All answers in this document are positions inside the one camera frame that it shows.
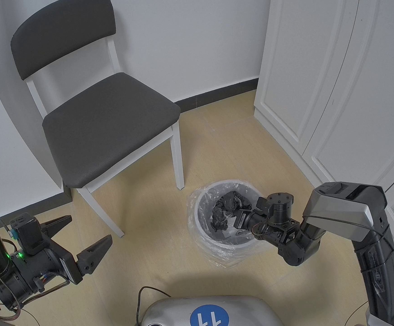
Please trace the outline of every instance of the chair leg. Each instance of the chair leg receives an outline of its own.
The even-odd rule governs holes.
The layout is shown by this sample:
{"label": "chair leg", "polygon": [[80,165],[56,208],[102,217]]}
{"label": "chair leg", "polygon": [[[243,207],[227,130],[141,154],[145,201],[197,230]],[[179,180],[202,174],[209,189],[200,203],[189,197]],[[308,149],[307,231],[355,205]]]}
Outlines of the chair leg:
{"label": "chair leg", "polygon": [[174,176],[176,177],[176,186],[178,189],[185,187],[183,181],[183,166],[182,166],[182,150],[180,148],[180,134],[179,134],[179,121],[172,126],[173,135],[170,137],[171,154],[173,156]]}
{"label": "chair leg", "polygon": [[100,218],[116,233],[120,238],[124,236],[124,232],[118,228],[113,220],[108,216],[108,214],[101,208],[96,199],[91,195],[86,187],[78,188],[77,191],[81,194],[82,198],[91,206],[91,208],[100,216]]}

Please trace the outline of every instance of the chair frame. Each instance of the chair frame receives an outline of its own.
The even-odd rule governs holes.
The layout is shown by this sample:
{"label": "chair frame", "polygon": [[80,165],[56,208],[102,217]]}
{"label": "chair frame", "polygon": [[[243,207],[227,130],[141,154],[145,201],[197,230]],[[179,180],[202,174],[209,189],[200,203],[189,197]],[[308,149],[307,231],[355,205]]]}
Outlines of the chair frame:
{"label": "chair frame", "polygon": [[[121,72],[120,63],[117,57],[117,51],[115,49],[114,40],[112,36],[108,36],[104,38],[107,42],[108,53],[110,56],[110,61],[113,65],[114,73]],[[48,114],[45,106],[42,103],[42,99],[38,94],[36,86],[34,84],[31,76],[27,77],[25,80],[28,89],[36,103],[36,106],[42,115],[42,118]],[[183,180],[183,166],[182,166],[182,151],[180,148],[180,134],[179,134],[179,121],[174,123],[172,126],[168,127],[163,132],[159,133],[156,137],[148,141],[142,147],[136,149],[124,159],[117,162],[114,166],[104,172],[102,175],[98,176],[96,179],[90,181],[83,188],[78,188],[77,191],[81,196],[85,199],[85,201],[91,206],[91,208],[100,216],[102,220],[116,233],[119,237],[124,236],[124,232],[117,226],[116,223],[110,218],[110,216],[102,209],[99,203],[94,199],[92,193],[108,180],[116,176],[119,172],[126,169],[133,162],[140,159],[142,156],[147,154],[149,151],[153,150],[156,146],[164,142],[165,140],[170,139],[171,145],[171,154],[173,157],[173,168],[174,175],[176,178],[176,186],[178,189],[182,189],[185,187],[185,182]]]}

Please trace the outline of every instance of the blue circle logo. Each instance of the blue circle logo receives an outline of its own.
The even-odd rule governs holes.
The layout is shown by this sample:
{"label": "blue circle logo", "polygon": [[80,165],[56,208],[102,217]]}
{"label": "blue circle logo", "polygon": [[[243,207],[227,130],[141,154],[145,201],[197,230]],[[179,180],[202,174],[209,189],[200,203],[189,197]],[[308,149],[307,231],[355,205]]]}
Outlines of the blue circle logo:
{"label": "blue circle logo", "polygon": [[192,312],[190,324],[191,326],[228,326],[229,314],[222,307],[206,304]]}

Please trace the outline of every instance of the chair seat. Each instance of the chair seat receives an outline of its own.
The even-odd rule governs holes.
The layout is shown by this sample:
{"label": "chair seat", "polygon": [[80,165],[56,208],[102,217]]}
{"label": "chair seat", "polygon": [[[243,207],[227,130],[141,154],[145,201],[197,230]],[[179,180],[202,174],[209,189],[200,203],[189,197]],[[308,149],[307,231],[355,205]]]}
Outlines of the chair seat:
{"label": "chair seat", "polygon": [[82,188],[177,122],[180,108],[125,73],[75,95],[42,126],[66,186]]}

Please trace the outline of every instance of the floor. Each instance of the floor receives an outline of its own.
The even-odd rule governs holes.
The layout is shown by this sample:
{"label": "floor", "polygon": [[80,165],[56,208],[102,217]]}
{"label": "floor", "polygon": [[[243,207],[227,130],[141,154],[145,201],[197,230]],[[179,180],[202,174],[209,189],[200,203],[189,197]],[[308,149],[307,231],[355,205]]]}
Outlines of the floor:
{"label": "floor", "polygon": [[[351,242],[331,233],[299,267],[288,266],[268,244],[265,253],[224,269],[209,262],[190,240],[187,195],[218,180],[246,180],[265,195],[292,193],[292,217],[301,218],[312,185],[254,119],[254,95],[247,92],[181,114],[183,190],[175,185],[167,141],[94,192],[126,234],[121,239],[113,236],[104,260],[78,286],[71,284],[26,307],[40,325],[134,326],[137,294],[143,285],[175,297],[257,296],[286,326],[343,326],[367,301]],[[73,222],[54,240],[76,257],[111,231],[78,193],[73,197],[73,203],[37,217],[44,222],[72,215]],[[161,297],[146,290],[141,310]],[[360,308],[348,325],[365,323],[366,308]],[[24,312],[16,324],[36,325]]]}

